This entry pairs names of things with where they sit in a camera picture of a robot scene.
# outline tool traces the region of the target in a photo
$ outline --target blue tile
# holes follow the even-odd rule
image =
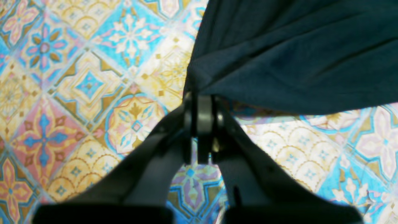
[[[376,223],[386,206],[382,201],[384,192],[388,187],[368,167],[343,153],[317,195],[332,203],[354,205],[362,215],[367,214],[366,223]]]
[[[6,47],[4,41],[0,38],[0,75],[2,74],[5,66],[7,65],[7,61],[10,58],[10,51]]]
[[[362,117],[347,139],[347,147],[362,164],[370,164],[372,171],[385,184],[394,184],[398,178],[398,118],[389,106],[371,109]]]
[[[3,209],[0,209],[0,220],[2,221],[3,224],[10,224],[11,223],[11,220],[4,213]]]
[[[8,48],[14,50],[35,22],[42,16],[42,8],[32,0],[19,0],[7,16],[1,19],[0,37]]]
[[[91,41],[125,69],[143,64],[164,38],[164,22],[133,1],[121,4],[93,35]]]

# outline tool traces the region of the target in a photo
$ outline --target patterned tile floor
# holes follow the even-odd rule
[[[207,0],[0,0],[0,223],[95,184],[181,103]],[[231,103],[243,129],[302,186],[398,223],[398,104],[292,116]],[[167,206],[218,223],[217,166],[184,166]]]

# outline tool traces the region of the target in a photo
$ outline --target floral tile pattern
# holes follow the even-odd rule
[[[173,110],[181,104],[193,41],[179,33],[170,34],[148,60],[135,81]]]
[[[198,164],[197,144],[192,149],[192,164],[177,172],[168,197],[180,218],[188,223],[208,218],[224,187],[217,165]]]
[[[92,51],[78,57],[48,90],[88,130],[125,89],[122,74]]]
[[[44,12],[21,44],[21,64],[46,88],[82,46],[78,35],[54,14]]]
[[[145,140],[167,112],[164,105],[132,84],[93,135],[105,147],[126,154]]]
[[[41,94],[37,84],[17,61],[10,61],[0,75],[0,135],[14,135]]]
[[[9,155],[0,160],[0,221],[24,223],[40,191]]]
[[[189,4],[189,0],[139,0],[143,5],[163,19],[178,16]]]
[[[86,39],[120,4],[120,0],[42,0],[45,5]]]
[[[164,22],[137,1],[124,1],[94,35],[92,42],[124,68],[137,68],[162,40]]]
[[[187,10],[182,14],[181,20],[176,22],[176,26],[192,40],[196,38],[208,1],[192,0]]]
[[[94,185],[181,104],[207,3],[0,0],[0,224]],[[303,187],[398,223],[398,103],[322,116],[225,106]],[[179,224],[219,224],[221,173],[192,160],[166,206]]]
[[[369,116],[353,131],[348,146],[353,155],[371,167],[384,183],[397,181],[398,117],[389,106],[372,108]]]
[[[46,188],[54,171],[85,135],[76,122],[44,96],[28,114],[11,145],[19,161]]]
[[[109,173],[120,158],[88,136],[48,185],[50,197],[60,202],[85,191]]]
[[[299,117],[312,128],[325,133],[337,144],[344,146],[350,133],[362,123],[369,112],[369,108],[364,108],[329,115]]]
[[[341,155],[341,150],[327,136],[300,120],[274,120],[243,129],[288,174],[313,192],[319,189]]]
[[[33,0],[16,1],[15,7],[0,26],[0,36],[8,48],[14,48],[22,40],[40,14],[41,9]]]
[[[367,169],[344,153],[317,194],[336,204],[354,205],[365,223],[375,223],[391,197],[386,186]]]

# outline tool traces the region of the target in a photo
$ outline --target dark blue fabric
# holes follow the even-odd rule
[[[185,92],[330,114],[398,101],[398,0],[210,0]]]

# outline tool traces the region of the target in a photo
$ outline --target ceramic floor tile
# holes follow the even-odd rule
[[[2,19],[0,36],[8,48],[13,49],[28,33],[40,17],[42,10],[33,0],[20,0],[9,14]]]
[[[397,103],[392,103],[388,105],[390,108],[392,108],[392,111],[397,115],[398,114],[398,102]]]
[[[343,153],[317,195],[336,204],[355,206],[365,223],[377,222],[390,195],[384,183],[370,175],[368,167]]]
[[[10,59],[10,51],[2,39],[0,39],[0,75]]]
[[[125,69],[138,68],[163,39],[164,22],[137,1],[121,4],[91,42]]]
[[[188,223],[211,219],[211,211],[224,187],[216,165],[197,163],[197,144],[193,145],[192,164],[183,166],[174,176],[168,200],[180,218]]]
[[[221,224],[225,212],[229,209],[228,197],[225,188],[222,190],[219,200],[211,213],[211,223]]]
[[[121,0],[42,0],[64,22],[90,39]]]
[[[164,20],[174,19],[187,7],[191,0],[139,0],[141,4]]]
[[[94,137],[118,154],[130,153],[141,144],[168,113],[166,107],[132,84],[93,131]]]
[[[170,34],[135,78],[143,90],[157,97],[170,111],[181,105],[193,44],[180,33]]]
[[[364,108],[329,115],[300,115],[299,118],[315,130],[325,133],[337,144],[344,146],[352,130],[362,123],[370,110],[371,108]]]
[[[11,142],[19,161],[46,189],[51,176],[86,134],[78,124],[43,96]]]
[[[40,87],[17,61],[0,75],[0,134],[9,141],[41,95]]]
[[[126,88],[122,77],[123,74],[95,52],[86,51],[47,92],[82,125],[92,130]]]
[[[357,160],[371,167],[384,183],[397,181],[398,117],[390,106],[372,108],[349,136],[348,146]]]
[[[242,128],[290,176],[316,192],[335,165],[341,149],[327,136],[310,129],[300,120],[275,119],[281,120]]]
[[[383,210],[380,212],[377,223],[380,224],[393,224],[398,223],[398,198],[397,195],[394,195],[392,200],[386,200],[386,206],[384,206]]]
[[[0,160],[0,222],[24,223],[40,191],[8,154]]]
[[[16,0],[5,0],[0,2],[0,21],[8,14],[10,9],[15,6]]]
[[[88,136],[51,180],[47,192],[55,202],[72,198],[96,184],[120,160],[119,156]]]
[[[191,40],[195,40],[208,1],[209,0],[192,0],[182,13],[181,19],[175,21],[173,24],[174,28],[183,32],[184,35]]]
[[[46,10],[22,42],[18,58],[34,80],[46,88],[82,44],[76,32]]]

